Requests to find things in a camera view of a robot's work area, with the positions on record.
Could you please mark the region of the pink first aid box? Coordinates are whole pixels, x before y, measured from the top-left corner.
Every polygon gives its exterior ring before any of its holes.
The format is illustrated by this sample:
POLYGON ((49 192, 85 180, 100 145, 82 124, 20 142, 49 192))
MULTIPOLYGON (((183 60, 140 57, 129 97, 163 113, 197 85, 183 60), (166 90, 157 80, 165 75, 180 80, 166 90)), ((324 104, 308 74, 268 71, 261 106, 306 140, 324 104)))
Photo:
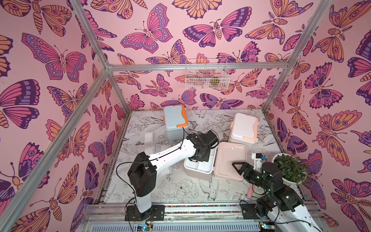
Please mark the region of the pink first aid box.
POLYGON ((233 162, 248 162, 252 164, 251 155, 248 154, 247 147, 242 144, 221 142, 216 148, 216 156, 213 171, 210 174, 202 174, 185 169, 189 177, 211 180, 215 175, 217 178, 235 182, 244 182, 244 178, 233 168, 233 162))

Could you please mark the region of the white divided tray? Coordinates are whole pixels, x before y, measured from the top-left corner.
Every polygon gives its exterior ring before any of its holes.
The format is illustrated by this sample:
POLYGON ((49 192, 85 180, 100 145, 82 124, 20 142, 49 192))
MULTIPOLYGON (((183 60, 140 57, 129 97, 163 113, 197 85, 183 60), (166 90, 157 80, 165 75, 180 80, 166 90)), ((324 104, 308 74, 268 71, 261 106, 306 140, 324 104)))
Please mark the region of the white divided tray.
POLYGON ((210 174, 214 168, 215 156, 216 156, 216 148, 210 151, 209 160, 206 161, 198 161, 193 162, 189 159, 185 159, 184 167, 188 171, 194 171, 202 174, 210 174))

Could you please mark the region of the white and peach first aid box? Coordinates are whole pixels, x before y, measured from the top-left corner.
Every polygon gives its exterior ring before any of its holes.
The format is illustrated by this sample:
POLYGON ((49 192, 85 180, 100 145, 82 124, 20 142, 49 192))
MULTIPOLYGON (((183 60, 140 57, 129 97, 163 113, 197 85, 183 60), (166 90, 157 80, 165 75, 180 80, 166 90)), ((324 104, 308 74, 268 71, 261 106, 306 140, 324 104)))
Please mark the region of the white and peach first aid box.
POLYGON ((228 142, 237 144, 255 144, 258 140, 259 119, 254 116, 237 113, 231 124, 228 142))

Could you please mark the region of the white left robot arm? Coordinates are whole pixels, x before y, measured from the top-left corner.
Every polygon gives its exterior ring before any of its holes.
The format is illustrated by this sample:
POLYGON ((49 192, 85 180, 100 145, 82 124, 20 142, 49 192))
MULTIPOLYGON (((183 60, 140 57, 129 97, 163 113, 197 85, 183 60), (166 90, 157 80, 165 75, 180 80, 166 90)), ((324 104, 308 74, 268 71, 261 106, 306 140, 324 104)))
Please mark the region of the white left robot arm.
POLYGON ((132 163, 128 177, 134 189, 136 210, 143 214, 151 212, 151 192, 156 186, 157 176, 165 169, 182 160, 187 169, 201 174, 213 170, 215 152, 219 144, 217 133, 183 133, 183 140, 177 145, 151 155, 139 153, 132 163))

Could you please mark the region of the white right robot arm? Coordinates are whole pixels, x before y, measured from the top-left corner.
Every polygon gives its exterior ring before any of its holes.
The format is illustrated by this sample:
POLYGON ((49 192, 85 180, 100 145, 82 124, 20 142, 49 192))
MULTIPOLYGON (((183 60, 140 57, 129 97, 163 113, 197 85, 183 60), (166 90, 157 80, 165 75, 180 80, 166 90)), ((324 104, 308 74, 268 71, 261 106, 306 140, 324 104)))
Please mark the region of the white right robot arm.
POLYGON ((300 196, 283 183, 277 164, 264 162, 260 171, 247 162, 234 162, 237 173, 252 185, 264 189, 256 200, 256 212, 260 218, 268 218, 282 232, 320 232, 300 196))

